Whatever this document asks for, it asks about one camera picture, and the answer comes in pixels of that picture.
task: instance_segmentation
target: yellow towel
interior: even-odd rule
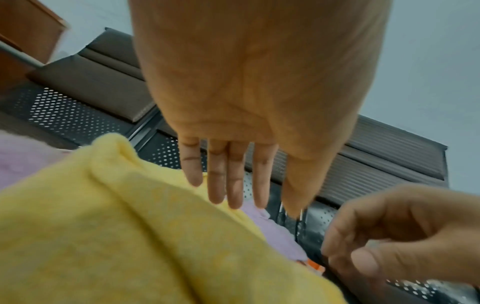
[[[1,303],[344,303],[240,211],[108,134],[0,193]]]

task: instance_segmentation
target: fingernail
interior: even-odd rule
[[[380,266],[368,250],[357,249],[351,253],[351,261],[355,268],[367,277],[381,276]]]

